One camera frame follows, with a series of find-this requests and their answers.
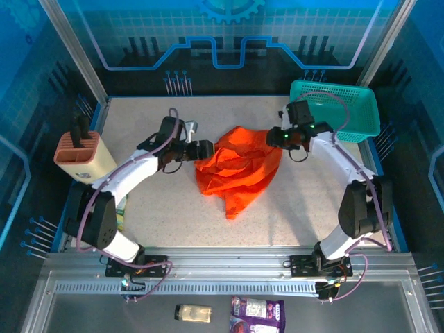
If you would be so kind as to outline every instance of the teal basket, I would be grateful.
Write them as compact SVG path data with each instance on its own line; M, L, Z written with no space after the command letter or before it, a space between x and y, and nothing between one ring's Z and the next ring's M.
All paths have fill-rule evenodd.
M291 84L290 101L295 101L307 92L329 92L347 104L350 120L347 126L338 132L342 141L361 142L379 134L380 121L375 94L371 89L353 85L334 85L297 80ZM326 121L333 129L341 126L346 113L344 107L331 96L313 94L301 98L309 103L315 122Z

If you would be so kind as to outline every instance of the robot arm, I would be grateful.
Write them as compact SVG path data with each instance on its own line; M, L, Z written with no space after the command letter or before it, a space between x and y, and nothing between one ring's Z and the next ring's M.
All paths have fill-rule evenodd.
M321 272L341 265L354 244L381 230L368 182L376 188L384 225L391 223L391 184L357 161L333 135L327 123L315 123L307 101L290 103L279 114L282 127L269 130L267 144L289 151L302 146L324 162L344 190L339 225L314 248L315 269Z
M77 237L80 221L87 203L97 189L100 189L93 209L89 212L82 241L128 263L144 264L144 247L129 240L117 230L116 206L145 178L163 169L172 160L176 162L194 161L208 158L214 154L213 143L207 140L192 141L197 130L195 121L185 123L179 120L177 133L162 150L143 158L148 152L160 147L174 129L176 119L165 117L159 131L137 146L137 150L116 169L127 167L118 173L114 170L92 185L75 184L69 193L67 218L64 231Z

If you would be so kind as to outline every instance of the white tabletop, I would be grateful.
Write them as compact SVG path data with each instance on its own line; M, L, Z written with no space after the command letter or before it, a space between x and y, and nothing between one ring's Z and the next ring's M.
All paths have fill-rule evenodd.
M182 120L198 122L194 139L216 142L235 126L279 126L277 111L286 103L285 96L113 98L102 137L119 164L158 131L170 107ZM361 159L356 144L345 146ZM185 162L179 172L156 173L129 193L123 233L144 246L312 246L338 225L342 195L328 166L313 157L296 164L285 153L266 191L227 220L223 201L199 192L194 163Z

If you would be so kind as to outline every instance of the purple packet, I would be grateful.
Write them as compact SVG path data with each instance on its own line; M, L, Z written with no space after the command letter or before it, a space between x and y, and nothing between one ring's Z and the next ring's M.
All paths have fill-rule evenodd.
M284 333L284 301L231 299L230 333Z

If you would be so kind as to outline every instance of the orange cloth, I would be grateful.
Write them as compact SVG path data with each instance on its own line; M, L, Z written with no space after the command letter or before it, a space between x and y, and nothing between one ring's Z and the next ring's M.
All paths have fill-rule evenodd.
M237 126L220 138L213 157L195 162L200 192L225 199L227 219L235 219L278 171L282 150L267 146L266 134Z

